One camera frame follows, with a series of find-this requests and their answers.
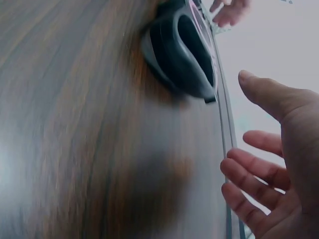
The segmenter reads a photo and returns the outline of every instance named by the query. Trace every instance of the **wooden surface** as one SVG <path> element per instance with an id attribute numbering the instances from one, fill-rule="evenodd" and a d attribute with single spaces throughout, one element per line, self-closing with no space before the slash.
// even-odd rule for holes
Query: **wooden surface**
<path id="1" fill-rule="evenodd" d="M 154 79 L 155 6 L 0 0 L 0 239 L 225 238 L 223 84 L 206 106 Z"/>

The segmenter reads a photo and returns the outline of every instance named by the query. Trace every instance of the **wood grain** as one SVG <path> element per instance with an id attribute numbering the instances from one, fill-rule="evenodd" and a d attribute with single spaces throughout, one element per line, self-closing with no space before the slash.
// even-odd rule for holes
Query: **wood grain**
<path id="1" fill-rule="evenodd" d="M 154 79 L 156 4 L 0 0 L 1 239 L 225 238 L 225 89 L 181 102 Z"/>

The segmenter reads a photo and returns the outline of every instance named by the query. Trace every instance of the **blurry hand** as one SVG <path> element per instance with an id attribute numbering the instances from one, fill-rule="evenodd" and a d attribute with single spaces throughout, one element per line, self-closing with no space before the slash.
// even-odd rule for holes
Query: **blurry hand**
<path id="1" fill-rule="evenodd" d="M 213 19 L 213 22 L 219 27 L 224 27 L 227 24 L 236 25 L 250 10 L 251 0 L 232 0 L 231 4 L 227 4 L 228 0 L 215 0 L 210 8 L 214 12 L 219 6 L 224 3 L 224 7 Z"/>
<path id="2" fill-rule="evenodd" d="M 239 82 L 246 97 L 281 124 L 281 137 L 249 131 L 244 141 L 283 157 L 287 169 L 240 149 L 230 150 L 221 163 L 222 172 L 232 182 L 222 186 L 227 204 L 258 239 L 318 238 L 319 95 L 245 71 L 240 72 Z M 265 215 L 241 190 L 271 213 Z"/>

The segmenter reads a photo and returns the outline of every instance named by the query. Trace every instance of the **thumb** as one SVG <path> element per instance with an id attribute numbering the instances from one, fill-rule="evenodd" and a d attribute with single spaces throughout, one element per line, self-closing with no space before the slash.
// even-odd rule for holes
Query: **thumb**
<path id="1" fill-rule="evenodd" d="M 295 109 L 319 102 L 318 94 L 310 90 L 287 87 L 248 71 L 239 72 L 238 80 L 245 96 L 279 122 Z"/>

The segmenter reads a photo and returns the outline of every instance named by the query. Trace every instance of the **fingernail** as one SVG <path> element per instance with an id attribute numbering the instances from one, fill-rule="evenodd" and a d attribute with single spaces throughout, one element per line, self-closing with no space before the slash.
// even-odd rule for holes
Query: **fingernail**
<path id="1" fill-rule="evenodd" d="M 246 83 L 247 79 L 249 79 L 252 76 L 254 76 L 253 73 L 251 73 L 249 71 L 242 70 L 239 72 L 238 79 L 241 83 Z"/>

